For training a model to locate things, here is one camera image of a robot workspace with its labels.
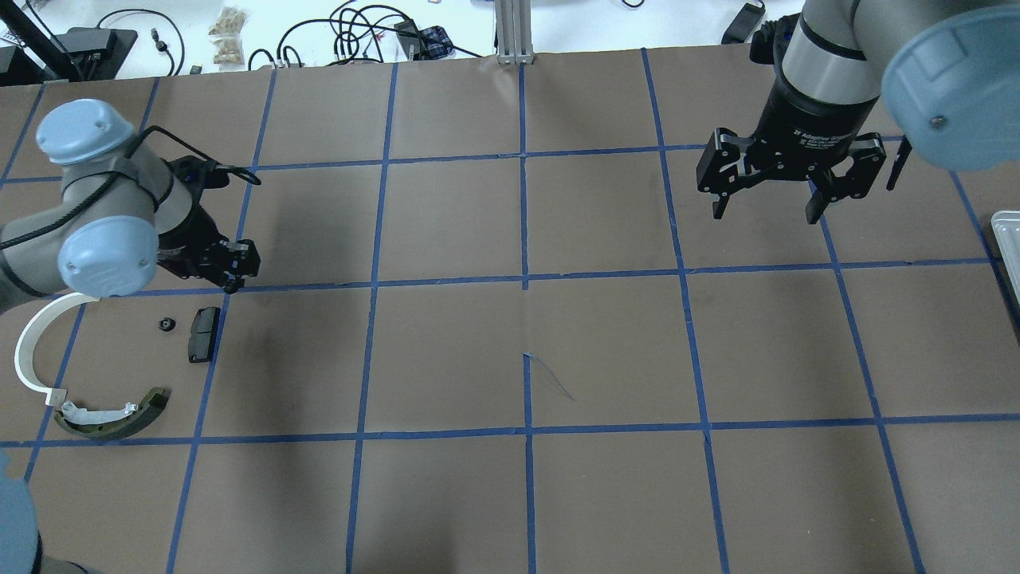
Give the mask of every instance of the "grid square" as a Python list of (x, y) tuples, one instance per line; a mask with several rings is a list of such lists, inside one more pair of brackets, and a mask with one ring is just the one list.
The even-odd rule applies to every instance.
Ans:
[(775, 72), (749, 53), (747, 44), (648, 51), (666, 144), (704, 144), (716, 127), (754, 132)]
[(519, 274), (520, 162), (393, 165), (379, 278)]
[(998, 257), (1002, 253), (991, 231), (991, 215), (1003, 209), (1020, 210), (1020, 161), (1005, 161), (984, 171), (961, 171), (959, 176), (991, 253)]
[(399, 75), (391, 157), (520, 150), (517, 66), (502, 66), (495, 56), (411, 61)]
[(718, 572), (701, 433), (534, 437), (539, 572)]
[(530, 272), (676, 268), (657, 153), (527, 161)]
[[(216, 222), (216, 228), (219, 229), (219, 232), (231, 241), (234, 241), (238, 233), (238, 220), (241, 217), (241, 205), (245, 200), (247, 185), (247, 182), (234, 177), (231, 179), (231, 185), (222, 189), (210, 189), (202, 194), (202, 208)], [(255, 246), (264, 249), (262, 245), (256, 244)], [(196, 290), (205, 289), (205, 286), (214, 286), (214, 284), (204, 278), (181, 278), (163, 267), (159, 267), (156, 269), (156, 276), (146, 285), (146, 291)]]
[[(46, 398), (21, 384), (14, 372), (14, 348), (21, 330), (47, 302), (32, 302), (0, 315), (0, 440), (35, 440), (39, 425), (46, 414)], [(60, 363), (67, 351), (67, 342), (74, 325), (74, 312), (67, 312), (54, 321), (36, 346), (36, 375), (45, 385), (53, 386), (60, 372)]]
[(524, 75), (528, 151), (658, 144), (640, 52), (542, 54)]
[(1020, 424), (888, 427), (928, 572), (1014, 572), (1020, 564)]
[(202, 446), (174, 572), (343, 572), (353, 462), (353, 442)]
[(701, 150), (667, 155), (676, 229), (688, 268), (728, 265), (827, 263), (819, 225), (809, 225), (805, 182), (763, 181), (733, 196), (722, 219), (712, 218), (714, 196), (698, 191)]
[(39, 100), (39, 107), (36, 108), (36, 114), (32, 117), (32, 125), (29, 126), (24, 141), (21, 142), (20, 149), (17, 150), (17, 157), (14, 158), (14, 165), (8, 176), (44, 177), (61, 174), (60, 166), (50, 163), (50, 159), (36, 144), (36, 129), (39, 128), (39, 123), (55, 107), (82, 98), (99, 99), (112, 105), (124, 119), (137, 126), (142, 122), (142, 116), (145, 115), (145, 108), (149, 104), (149, 96), (152, 94), (153, 82), (152, 77), (145, 77), (142, 80), (47, 84), (43, 97)]
[(32, 458), (32, 448), (27, 449), (4, 449), (3, 454), (7, 456), (6, 476), (12, 480), (24, 477), (24, 471), (29, 468), (29, 459)]
[(524, 437), (365, 442), (354, 572), (527, 571)]
[(532, 280), (525, 299), (536, 425), (699, 420), (676, 276)]
[(1020, 412), (1020, 349), (987, 265), (844, 275), (883, 415)]
[[(198, 310), (222, 305), (220, 296), (117, 298), (89, 304), (64, 375), (67, 399), (93, 411), (117, 410), (162, 387), (170, 392), (166, 411), (135, 436), (191, 436), (208, 373), (208, 365), (188, 362), (191, 323)], [(177, 322), (169, 333), (157, 328), (164, 317)], [(46, 438), (74, 437), (50, 424)]]
[(203, 434), (357, 430), (369, 295), (233, 296)]
[(885, 191), (891, 159), (868, 196), (845, 199), (825, 211), (843, 261), (917, 261), (982, 257), (949, 171), (913, 156), (896, 190)]
[(914, 572), (874, 427), (712, 433), (733, 572)]
[(184, 445), (40, 451), (31, 485), (46, 554), (100, 572), (152, 572), (153, 562), (162, 570), (188, 453)]
[(369, 280), (379, 167), (320, 167), (260, 173), (244, 237), (262, 267), (250, 284)]
[(0, 225), (58, 205), (59, 181), (4, 184), (0, 188)]
[[(0, 115), (0, 134), (4, 134), (4, 138), (0, 140), (0, 173), (3, 173), (3, 170), (7, 168), (10, 154), (14, 152), (17, 137), (21, 134), (21, 128), (24, 127), (24, 121), (29, 118), (32, 104), (35, 103), (39, 90), (39, 86), (0, 88), (0, 109), (4, 110), (4, 113)], [(31, 134), (32, 140), (29, 136), (30, 134), (26, 134), (26, 143), (22, 143), (22, 146), (32, 145), (35, 134)]]
[[(225, 72), (181, 75), (162, 82), (149, 124), (169, 129), (222, 163), (250, 165), (269, 77), (269, 72)], [(158, 134), (146, 143), (165, 159), (190, 153)]]
[(381, 159), (390, 70), (344, 65), (277, 71), (259, 163)]
[(519, 282), (379, 291), (366, 430), (523, 423)]
[[(999, 275), (1003, 277), (1006, 284), (1007, 295), (1003, 298), (1003, 306), (1006, 309), (1006, 312), (1020, 313), (1020, 299), (1017, 299), (1017, 293), (1013, 290), (1013, 283), (1010, 281), (1010, 272), (1006, 268), (1006, 263), (997, 262), (996, 268), (999, 269)], [(1020, 343), (1020, 318), (1012, 316), (1012, 319), (1013, 321), (1011, 321), (1011, 324), (1013, 325), (1013, 332), (1017, 336), (1017, 343)]]
[(871, 417), (832, 271), (687, 281), (713, 421)]

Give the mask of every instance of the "black box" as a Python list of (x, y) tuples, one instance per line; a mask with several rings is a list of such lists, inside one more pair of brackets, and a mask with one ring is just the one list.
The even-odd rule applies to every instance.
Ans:
[(17, 46), (0, 48), (0, 86), (41, 84), (43, 70)]

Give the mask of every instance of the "power adapter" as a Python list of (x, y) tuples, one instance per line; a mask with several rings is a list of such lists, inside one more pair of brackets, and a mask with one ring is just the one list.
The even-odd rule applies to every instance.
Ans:
[(765, 6), (755, 4), (744, 4), (736, 17), (730, 22), (729, 28), (722, 35), (723, 44), (743, 44), (751, 38), (751, 35), (758, 28), (758, 24), (765, 19)]

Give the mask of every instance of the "light blue joint cover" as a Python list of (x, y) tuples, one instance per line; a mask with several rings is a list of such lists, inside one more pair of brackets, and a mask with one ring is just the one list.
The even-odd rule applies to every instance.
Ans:
[(904, 46), (882, 98), (914, 148), (948, 169), (1020, 159), (1020, 5), (957, 14)]
[(71, 290), (93, 298), (130, 296), (156, 274), (159, 240), (152, 223), (131, 215), (96, 219), (64, 240), (57, 256)]
[(32, 572), (39, 544), (36, 508), (23, 480), (7, 478), (7, 454), (0, 450), (0, 572)]
[(46, 114), (36, 131), (39, 149), (58, 165), (98, 157), (135, 135), (135, 126), (101, 100), (74, 100)]

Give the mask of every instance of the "small black part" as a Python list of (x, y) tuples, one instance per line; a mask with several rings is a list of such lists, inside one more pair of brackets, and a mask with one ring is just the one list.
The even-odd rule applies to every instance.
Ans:
[(745, 3), (729, 28), (722, 35), (723, 44), (743, 44), (751, 38), (758, 24), (765, 17), (765, 8), (755, 4)]
[(438, 60), (453, 53), (453, 42), (442, 25), (434, 25), (421, 31), (425, 42), (425, 59)]
[(103, 58), (108, 58), (116, 43), (112, 30), (100, 28), (72, 28), (66, 34), (58, 34), (56, 38), (72, 56), (99, 52)]
[(425, 51), (421, 43), (421, 33), (417, 30), (414, 21), (403, 20), (395, 23), (393, 29), (397, 31), (397, 39), (400, 41), (401, 47), (404, 48), (404, 55), (407, 56), (407, 59), (429, 59), (428, 53)]
[[(94, 42), (92, 48), (95, 48), (98, 46), (96, 43), (101, 42), (99, 40), (100, 36), (75, 37), (79, 33), (94, 32), (110, 33), (112, 43), (101, 50), (90, 50), (90, 46), (85, 44), (85, 42), (91, 38)], [(113, 80), (116, 77), (117, 71), (120, 70), (120, 66), (123, 65), (124, 60), (128, 59), (128, 53), (131, 52), (135, 42), (138, 41), (138, 32), (134, 30), (71, 28), (67, 30), (67, 34), (58, 34), (56, 37), (67, 46), (67, 51), (70, 52), (71, 58), (78, 63), (79, 67), (84, 68), (85, 62), (89, 61), (92, 54), (101, 52), (102, 55), (94, 63), (90, 64), (91, 72), (88, 79)]]
[(188, 341), (188, 361), (208, 363), (216, 351), (216, 328), (219, 325), (219, 308), (199, 310), (192, 322), (191, 340)]
[(903, 141), (900, 142), (900, 148), (897, 149), (896, 159), (892, 160), (892, 171), (889, 172), (889, 180), (885, 184), (885, 191), (896, 189), (896, 182), (900, 179), (903, 166), (907, 164), (907, 158), (910, 157), (910, 152), (913, 150), (914, 146), (911, 145), (910, 140), (904, 137)]
[(42, 83), (43, 70), (17, 46), (0, 47), (0, 87)]

